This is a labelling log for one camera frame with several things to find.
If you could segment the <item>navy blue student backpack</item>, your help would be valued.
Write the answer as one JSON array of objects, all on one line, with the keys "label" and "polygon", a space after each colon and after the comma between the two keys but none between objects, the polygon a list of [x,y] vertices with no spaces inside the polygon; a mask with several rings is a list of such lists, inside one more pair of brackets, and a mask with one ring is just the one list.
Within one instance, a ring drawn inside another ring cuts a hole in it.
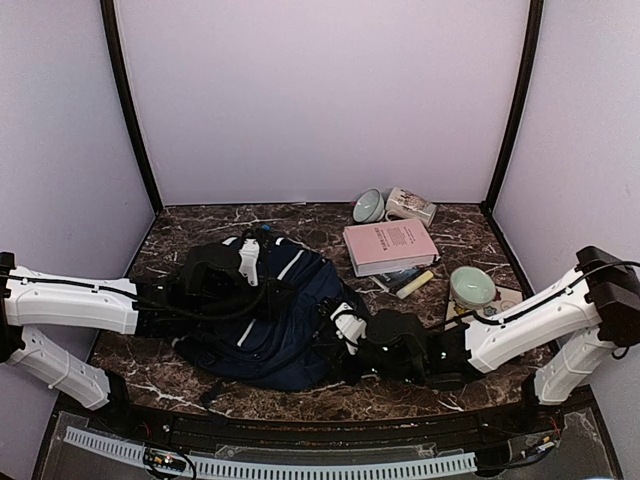
[{"label": "navy blue student backpack", "polygon": [[255,310],[177,337],[174,350],[198,369],[263,389],[298,392],[332,378],[332,363],[347,348],[318,304],[340,299],[365,320],[362,297],[331,260],[286,237],[274,239],[257,271],[269,275],[269,287]]}]

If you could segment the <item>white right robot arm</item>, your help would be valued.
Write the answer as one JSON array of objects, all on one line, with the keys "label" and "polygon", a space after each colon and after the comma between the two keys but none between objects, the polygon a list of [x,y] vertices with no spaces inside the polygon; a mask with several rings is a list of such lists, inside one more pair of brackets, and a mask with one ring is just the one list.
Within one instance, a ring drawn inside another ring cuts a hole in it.
[{"label": "white right robot arm", "polygon": [[508,310],[489,317],[467,311],[431,327],[414,314],[382,309],[370,315],[326,299],[319,313],[336,339],[329,358],[357,374],[373,371],[447,391],[564,337],[559,352],[525,379],[522,403],[511,410],[511,426],[530,434],[608,356],[639,343],[638,262],[595,246],[576,257],[560,280]]}]

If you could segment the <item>dark blue paperback book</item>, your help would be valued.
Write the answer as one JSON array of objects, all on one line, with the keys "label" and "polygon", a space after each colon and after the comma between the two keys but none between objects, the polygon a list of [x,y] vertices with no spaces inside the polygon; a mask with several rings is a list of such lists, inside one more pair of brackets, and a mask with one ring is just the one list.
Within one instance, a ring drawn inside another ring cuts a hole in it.
[{"label": "dark blue paperback book", "polygon": [[384,292],[395,294],[428,270],[427,267],[418,266],[396,272],[372,275],[374,281]]}]

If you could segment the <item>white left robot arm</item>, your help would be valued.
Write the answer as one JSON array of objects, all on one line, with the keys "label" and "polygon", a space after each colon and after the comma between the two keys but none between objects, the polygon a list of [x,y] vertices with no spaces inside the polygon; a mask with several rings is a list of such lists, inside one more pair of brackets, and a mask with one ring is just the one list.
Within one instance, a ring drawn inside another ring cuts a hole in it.
[{"label": "white left robot arm", "polygon": [[247,231],[226,243],[192,248],[174,274],[154,282],[64,277],[17,265],[1,255],[1,360],[101,411],[120,436],[141,427],[124,379],[92,367],[49,339],[43,325],[90,328],[139,337],[180,336],[236,320],[254,309],[268,283],[268,243]]}]

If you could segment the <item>pink hardcover book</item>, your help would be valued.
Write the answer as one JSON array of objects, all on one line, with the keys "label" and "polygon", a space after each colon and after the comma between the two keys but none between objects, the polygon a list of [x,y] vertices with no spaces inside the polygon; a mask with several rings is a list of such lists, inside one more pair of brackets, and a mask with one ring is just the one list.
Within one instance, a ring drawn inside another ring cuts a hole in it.
[{"label": "pink hardcover book", "polygon": [[356,277],[429,266],[440,258],[425,226],[416,218],[348,226],[343,238]]}]

